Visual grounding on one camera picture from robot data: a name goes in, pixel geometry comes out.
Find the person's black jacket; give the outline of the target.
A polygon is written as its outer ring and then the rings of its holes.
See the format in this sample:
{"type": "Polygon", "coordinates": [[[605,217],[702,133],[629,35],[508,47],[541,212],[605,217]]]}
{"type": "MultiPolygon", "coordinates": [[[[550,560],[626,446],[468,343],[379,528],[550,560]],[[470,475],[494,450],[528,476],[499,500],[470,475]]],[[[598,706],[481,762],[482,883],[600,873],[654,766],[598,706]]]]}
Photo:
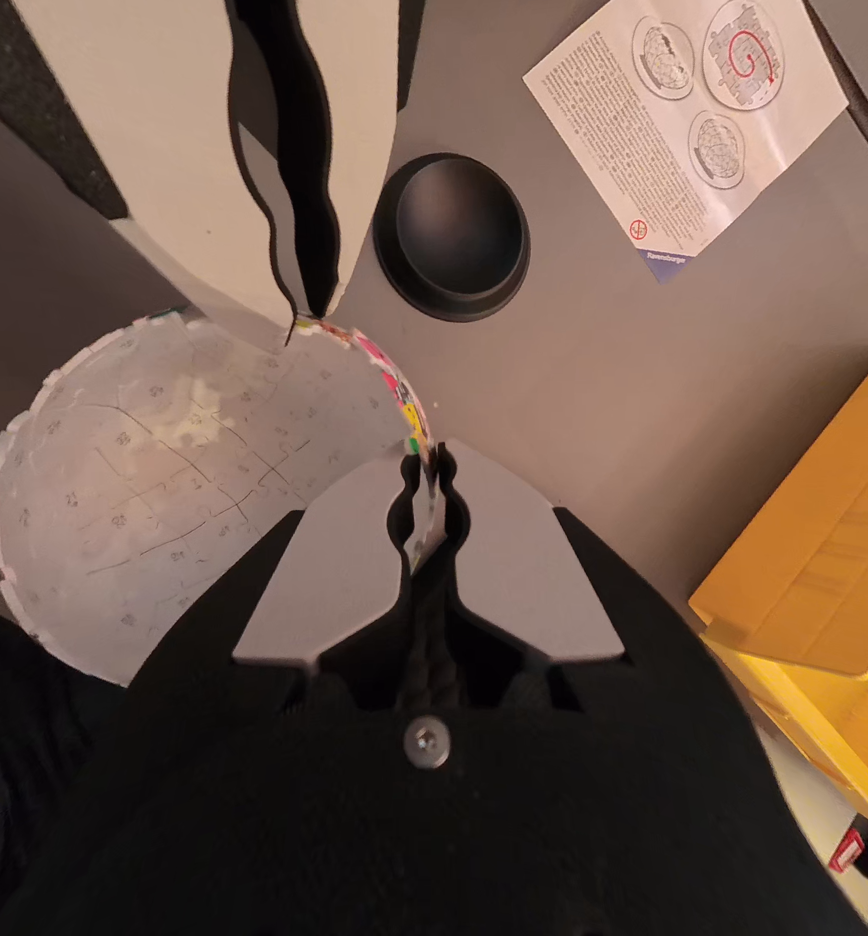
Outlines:
{"type": "Polygon", "coordinates": [[[0,616],[0,911],[124,693],[57,660],[0,616]]]}

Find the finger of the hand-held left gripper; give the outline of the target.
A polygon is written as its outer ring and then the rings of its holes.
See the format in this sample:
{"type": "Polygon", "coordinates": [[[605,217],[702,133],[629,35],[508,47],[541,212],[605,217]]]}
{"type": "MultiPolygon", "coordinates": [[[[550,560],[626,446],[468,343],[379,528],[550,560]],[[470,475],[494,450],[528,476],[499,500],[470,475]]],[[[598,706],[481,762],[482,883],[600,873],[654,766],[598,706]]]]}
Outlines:
{"type": "Polygon", "coordinates": [[[399,3],[276,3],[277,156],[307,311],[338,306],[394,142],[399,3]]]}
{"type": "Polygon", "coordinates": [[[293,311],[233,144],[219,1],[19,1],[21,21],[125,201],[112,226],[201,313],[280,347],[293,311]]]}

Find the yellow plastic bin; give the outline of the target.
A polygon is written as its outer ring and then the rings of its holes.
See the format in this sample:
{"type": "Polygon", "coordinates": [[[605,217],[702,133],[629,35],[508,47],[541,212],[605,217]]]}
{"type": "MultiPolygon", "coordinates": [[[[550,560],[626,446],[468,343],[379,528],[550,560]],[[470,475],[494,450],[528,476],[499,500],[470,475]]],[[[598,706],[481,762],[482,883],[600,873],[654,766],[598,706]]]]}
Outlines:
{"type": "Polygon", "coordinates": [[[689,605],[752,702],[868,819],[868,375],[689,605]]]}

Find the colourful puzzle ball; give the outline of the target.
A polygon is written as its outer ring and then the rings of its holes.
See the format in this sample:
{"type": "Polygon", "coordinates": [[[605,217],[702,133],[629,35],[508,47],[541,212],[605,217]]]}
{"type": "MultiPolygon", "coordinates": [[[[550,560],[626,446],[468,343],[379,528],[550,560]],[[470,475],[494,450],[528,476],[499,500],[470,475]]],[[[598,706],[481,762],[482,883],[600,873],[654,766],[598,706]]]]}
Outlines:
{"type": "Polygon", "coordinates": [[[127,686],[257,541],[428,420],[368,336],[303,319],[257,344],[141,319],[52,372],[0,433],[0,592],[70,667],[127,686]]]}

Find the black ball stand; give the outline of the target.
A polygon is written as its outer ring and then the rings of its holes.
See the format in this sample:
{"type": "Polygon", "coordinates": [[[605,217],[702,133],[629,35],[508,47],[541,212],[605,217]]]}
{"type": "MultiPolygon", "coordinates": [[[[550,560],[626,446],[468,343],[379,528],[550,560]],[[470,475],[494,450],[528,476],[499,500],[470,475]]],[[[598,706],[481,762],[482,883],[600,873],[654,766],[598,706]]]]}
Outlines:
{"type": "Polygon", "coordinates": [[[503,309],[527,276],[531,231],[505,181],[482,162],[419,156],[385,182],[372,242],[393,290],[440,321],[483,320],[503,309]]]}

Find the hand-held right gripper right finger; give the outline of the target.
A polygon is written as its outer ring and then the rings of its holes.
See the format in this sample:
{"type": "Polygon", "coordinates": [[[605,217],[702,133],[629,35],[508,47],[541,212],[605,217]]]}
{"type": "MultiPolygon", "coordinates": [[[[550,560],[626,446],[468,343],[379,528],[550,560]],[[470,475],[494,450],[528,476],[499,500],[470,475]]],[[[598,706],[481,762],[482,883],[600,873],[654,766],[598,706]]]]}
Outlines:
{"type": "Polygon", "coordinates": [[[440,446],[438,469],[459,612],[544,664],[620,657],[624,644],[545,496],[459,440],[440,446]]]}

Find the folded instruction leaflet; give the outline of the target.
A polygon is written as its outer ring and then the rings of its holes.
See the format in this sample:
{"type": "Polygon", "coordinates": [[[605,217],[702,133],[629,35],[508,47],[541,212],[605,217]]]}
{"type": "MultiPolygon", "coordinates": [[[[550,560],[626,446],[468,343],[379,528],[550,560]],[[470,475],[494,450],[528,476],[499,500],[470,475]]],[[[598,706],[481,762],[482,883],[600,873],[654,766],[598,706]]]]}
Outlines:
{"type": "Polygon", "coordinates": [[[523,76],[656,281],[846,110],[799,1],[611,1],[523,76]]]}

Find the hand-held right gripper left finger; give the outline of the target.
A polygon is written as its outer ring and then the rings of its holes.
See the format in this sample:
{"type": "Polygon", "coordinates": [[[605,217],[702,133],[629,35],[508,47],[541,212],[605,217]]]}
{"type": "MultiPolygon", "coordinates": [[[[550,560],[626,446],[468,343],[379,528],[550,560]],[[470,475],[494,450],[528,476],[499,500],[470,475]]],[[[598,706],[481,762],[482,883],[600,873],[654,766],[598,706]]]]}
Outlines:
{"type": "Polygon", "coordinates": [[[392,448],[310,503],[233,650],[237,663],[320,667],[395,609],[422,465],[392,448]]]}

